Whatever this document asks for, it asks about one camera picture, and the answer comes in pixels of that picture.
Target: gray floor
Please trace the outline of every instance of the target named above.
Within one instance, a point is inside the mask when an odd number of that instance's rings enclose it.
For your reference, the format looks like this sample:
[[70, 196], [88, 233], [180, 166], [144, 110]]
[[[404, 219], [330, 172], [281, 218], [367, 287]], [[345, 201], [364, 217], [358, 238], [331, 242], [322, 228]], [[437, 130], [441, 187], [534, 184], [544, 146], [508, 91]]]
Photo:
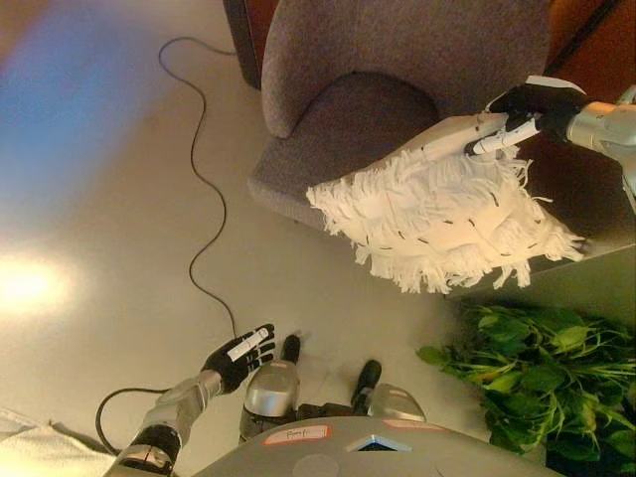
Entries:
[[[224, 309], [187, 275], [221, 211], [189, 165], [200, 103], [160, 70], [156, 53], [177, 35], [226, 49], [232, 39], [220, 0], [9, 1], [7, 13], [21, 18], [0, 45], [0, 78], [9, 79], [0, 107], [24, 128], [2, 123], [21, 141], [4, 149], [9, 173], [0, 176], [0, 405], [94, 435], [104, 395], [169, 387], [231, 335]], [[166, 59], [208, 95], [197, 161], [226, 194], [229, 217], [196, 274], [230, 303], [238, 330], [272, 322], [280, 340], [301, 334], [303, 401], [346, 402], [376, 358], [383, 381], [410, 390], [430, 421], [484, 437], [474, 393], [414, 354], [458, 331], [453, 306], [400, 294], [355, 264], [345, 240], [256, 205], [245, 180], [268, 137], [258, 91], [234, 58], [179, 44]], [[22, 288], [7, 292], [21, 274]], [[243, 393], [214, 402], [178, 471], [236, 445]], [[152, 400], [112, 402], [104, 430], [116, 445]]]

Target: power cord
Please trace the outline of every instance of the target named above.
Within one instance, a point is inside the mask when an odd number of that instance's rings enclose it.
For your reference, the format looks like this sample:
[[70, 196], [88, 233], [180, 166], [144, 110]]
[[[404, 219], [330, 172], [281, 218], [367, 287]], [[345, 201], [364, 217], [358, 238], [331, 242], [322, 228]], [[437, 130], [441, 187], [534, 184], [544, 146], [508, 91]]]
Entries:
[[193, 42], [207, 50], [210, 50], [211, 52], [214, 52], [216, 54], [219, 55], [223, 55], [226, 57], [231, 57], [231, 56], [235, 56], [236, 53], [235, 52], [226, 52], [224, 50], [219, 50], [218, 48], [213, 47], [212, 45], [208, 45], [205, 42], [202, 42], [201, 40], [199, 40], [198, 38], [194, 38], [194, 37], [177, 37], [177, 38], [173, 38], [172, 40], [167, 41], [166, 43], [164, 43], [164, 45], [159, 49], [159, 53], [157, 54], [157, 60], [159, 61], [159, 65], [161, 65], [161, 68], [163, 69], [164, 72], [166, 72], [169, 76], [171, 76], [173, 79], [177, 80], [178, 82], [181, 82], [183, 84], [185, 84], [186, 86], [188, 86], [190, 89], [192, 89], [196, 94], [199, 95], [199, 98], [201, 99], [201, 105], [202, 105], [202, 109], [201, 109], [201, 115], [199, 116], [199, 122], [197, 123], [197, 128], [195, 129], [195, 133], [194, 136], [192, 138], [192, 144], [190, 146], [190, 166], [192, 167], [192, 171], [194, 172], [195, 176], [197, 176], [197, 178], [199, 178], [199, 180], [201, 182], [203, 182], [204, 184], [206, 184], [207, 186], [211, 187], [219, 196], [219, 199], [221, 199], [221, 204], [223, 206], [223, 219], [221, 221], [221, 225], [219, 226], [219, 228], [217, 229], [217, 232], [214, 234], [214, 236], [208, 240], [208, 242], [195, 254], [195, 256], [192, 257], [192, 260], [190, 261], [190, 266], [188, 267], [188, 275], [190, 276], [190, 281], [192, 281], [192, 283], [203, 293], [205, 293], [206, 295], [210, 296], [211, 298], [215, 299], [216, 301], [218, 301], [219, 303], [221, 303], [224, 308], [226, 309], [226, 311], [228, 312], [228, 317], [230, 318], [230, 322], [232, 323], [232, 333], [234, 335], [234, 337], [237, 337], [237, 323], [235, 321], [235, 317], [234, 314], [232, 313], [232, 310], [230, 309], [230, 306], [228, 306], [228, 304], [219, 296], [214, 294], [213, 292], [211, 292], [210, 290], [204, 288], [195, 278], [194, 275], [194, 266], [195, 263], [197, 261], [197, 259], [206, 252], [206, 250], [208, 250], [208, 248], [210, 248], [210, 246], [217, 241], [217, 239], [219, 238], [219, 236], [221, 235], [221, 232], [224, 230], [225, 226], [226, 226], [226, 220], [228, 219], [228, 205], [226, 204], [226, 198], [223, 195], [223, 193], [221, 192], [221, 190], [211, 181], [209, 181], [208, 179], [206, 179], [201, 172], [199, 172], [199, 168], [197, 167], [197, 163], [195, 162], [195, 147], [197, 145], [197, 142], [199, 141], [199, 132], [201, 131], [201, 128], [203, 126], [203, 123], [206, 119], [207, 116], [207, 112], [208, 112], [208, 101], [206, 100], [206, 95], [192, 82], [188, 81], [187, 79], [180, 77], [178, 75], [176, 75], [175, 73], [173, 73], [164, 63], [163, 61], [163, 53], [164, 51], [170, 47], [170, 45], [174, 44], [174, 43], [178, 43], [178, 42], [184, 42], [184, 41], [188, 41], [188, 42]]
[[[237, 337], [237, 323], [234, 317], [234, 314], [232, 313], [232, 310], [230, 309], [230, 306], [228, 306], [228, 304], [219, 296], [216, 295], [215, 293], [213, 293], [212, 291], [206, 289], [203, 285], [201, 285], [197, 279], [195, 278], [194, 275], [194, 266], [195, 263], [197, 261], [197, 259], [208, 249], [210, 248], [210, 246], [217, 241], [217, 239], [219, 238], [219, 236], [221, 235], [221, 232], [224, 230], [225, 226], [226, 226], [226, 220], [228, 218], [228, 205], [226, 204], [226, 198], [223, 195], [223, 193], [221, 192], [221, 190], [211, 181], [209, 181], [208, 179], [206, 179], [201, 172], [199, 171], [199, 168], [197, 167], [197, 163], [195, 162], [195, 148], [197, 146], [197, 142], [199, 141], [199, 133], [203, 127], [203, 124], [206, 120], [206, 116], [207, 116], [207, 112], [208, 112], [208, 101], [206, 99], [206, 95], [201, 91], [200, 88], [198, 88], [195, 84], [193, 84], [192, 82], [188, 81], [185, 78], [182, 78], [178, 75], [176, 75], [175, 73], [173, 73], [164, 63], [163, 60], [163, 53], [164, 51], [170, 47], [170, 45], [174, 44], [174, 43], [178, 43], [178, 42], [184, 42], [184, 41], [188, 41], [188, 42], [193, 42], [207, 50], [210, 50], [211, 52], [214, 52], [218, 55], [223, 55], [226, 57], [230, 57], [230, 56], [235, 56], [236, 53], [234, 52], [226, 52], [223, 50], [219, 50], [218, 48], [213, 47], [212, 45], [208, 45], [205, 42], [202, 42], [201, 40], [199, 40], [198, 38], [194, 38], [194, 37], [177, 37], [177, 38], [173, 38], [172, 40], [167, 41], [166, 43], [163, 44], [163, 46], [159, 49], [159, 53], [157, 54], [157, 60], [159, 61], [159, 65], [161, 66], [161, 68], [163, 69], [164, 72], [166, 72], [170, 77], [172, 77], [173, 79], [177, 80], [178, 82], [181, 82], [183, 84], [185, 84], [186, 86], [188, 86], [190, 89], [192, 89], [201, 99], [201, 105], [202, 105], [202, 109], [201, 109], [201, 114], [199, 116], [199, 122], [197, 123], [197, 127], [195, 129], [195, 133], [193, 135], [192, 138], [192, 144], [190, 146], [190, 166], [192, 168], [193, 173], [195, 174], [195, 176], [197, 176], [197, 178], [203, 182], [204, 184], [206, 184], [207, 186], [211, 187], [219, 196], [219, 199], [221, 200], [221, 204], [223, 206], [223, 219], [221, 220], [221, 225], [219, 226], [219, 228], [217, 229], [216, 233], [213, 235], [213, 237], [208, 240], [206, 242], [206, 244], [192, 257], [192, 260], [190, 260], [190, 264], [188, 266], [188, 276], [190, 277], [190, 281], [192, 281], [192, 283], [203, 293], [205, 293], [206, 295], [210, 296], [211, 298], [215, 299], [217, 302], [221, 303], [223, 305], [223, 307], [226, 309], [226, 311], [228, 312], [228, 317], [230, 319], [230, 322], [232, 324], [232, 333], [234, 335], [234, 337]], [[170, 388], [165, 389], [165, 390], [153, 390], [153, 389], [148, 389], [148, 388], [123, 388], [121, 390], [117, 390], [114, 391], [112, 393], [110, 393], [108, 396], [106, 396], [101, 403], [99, 404], [99, 407], [97, 408], [97, 412], [95, 413], [95, 430], [97, 431], [97, 435], [99, 436], [99, 440], [101, 441], [101, 443], [103, 444], [103, 446], [108, 450], [108, 452], [110, 452], [112, 455], [118, 455], [119, 452], [121, 452], [120, 449], [116, 449], [106, 438], [106, 436], [103, 433], [103, 429], [101, 427], [101, 414], [103, 413], [103, 409], [106, 406], [106, 404], [114, 397], [124, 394], [124, 393], [150, 393], [150, 394], [154, 394], [154, 395], [163, 395], [164, 393], [167, 393], [168, 391], [170, 391]]]
[[106, 396], [99, 407], [97, 408], [97, 412], [95, 413], [95, 430], [97, 431], [97, 435], [99, 436], [99, 440], [103, 444], [103, 446], [110, 452], [112, 455], [119, 455], [121, 449], [116, 449], [109, 441], [106, 439], [106, 436], [103, 433], [103, 429], [101, 428], [101, 413], [103, 412], [106, 404], [115, 396], [121, 395], [123, 393], [149, 393], [153, 395], [163, 395], [164, 393], [168, 393], [170, 388], [166, 390], [152, 390], [148, 388], [122, 388], [121, 390], [113, 391], [108, 396]]

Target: white towel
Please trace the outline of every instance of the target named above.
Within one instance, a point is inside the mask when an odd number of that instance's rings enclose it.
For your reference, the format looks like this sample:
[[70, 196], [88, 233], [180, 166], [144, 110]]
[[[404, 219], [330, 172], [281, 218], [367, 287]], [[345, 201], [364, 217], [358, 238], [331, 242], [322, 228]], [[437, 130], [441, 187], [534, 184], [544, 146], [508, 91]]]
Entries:
[[464, 146], [499, 130], [505, 114], [451, 117], [371, 166], [307, 191], [325, 229], [343, 233], [356, 262], [402, 291], [448, 293], [501, 267], [530, 284], [528, 259], [580, 260], [582, 240], [548, 214], [525, 186], [530, 161], [511, 146], [468, 156]]
[[113, 461], [49, 425], [0, 408], [2, 477], [100, 477]]

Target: white label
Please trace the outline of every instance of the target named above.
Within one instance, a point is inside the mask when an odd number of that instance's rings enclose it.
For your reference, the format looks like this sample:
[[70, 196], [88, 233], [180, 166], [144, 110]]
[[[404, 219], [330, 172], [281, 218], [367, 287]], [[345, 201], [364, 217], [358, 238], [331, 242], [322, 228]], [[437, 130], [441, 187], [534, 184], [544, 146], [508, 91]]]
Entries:
[[234, 363], [241, 356], [246, 355], [251, 350], [253, 350], [256, 346], [260, 344], [265, 338], [269, 336], [269, 332], [266, 328], [260, 328], [253, 335], [245, 338], [243, 341], [234, 346], [231, 350], [228, 351], [228, 356]]
[[307, 442], [311, 440], [326, 439], [331, 435], [331, 427], [328, 425], [308, 425], [293, 429], [274, 432], [265, 439], [263, 445], [292, 444], [295, 442]]
[[385, 424], [393, 429], [402, 430], [446, 430], [438, 425], [429, 424], [428, 422], [419, 422], [417, 420], [385, 419]]

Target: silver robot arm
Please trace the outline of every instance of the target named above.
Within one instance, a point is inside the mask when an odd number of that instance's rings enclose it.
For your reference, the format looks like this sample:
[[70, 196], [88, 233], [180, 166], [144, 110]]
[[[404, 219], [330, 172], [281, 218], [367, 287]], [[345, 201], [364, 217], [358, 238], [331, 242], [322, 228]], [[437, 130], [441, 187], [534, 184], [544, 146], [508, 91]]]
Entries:
[[569, 81], [528, 77], [493, 100], [486, 109], [506, 112], [506, 127], [466, 146], [470, 154], [483, 154], [516, 144], [540, 131], [560, 141], [591, 149], [618, 161], [624, 188], [636, 214], [636, 85], [617, 104], [594, 101]]
[[247, 375], [272, 359], [273, 325], [233, 339], [215, 351], [198, 375], [160, 396], [131, 444], [104, 477], [171, 475], [195, 420], [218, 395], [232, 393]]

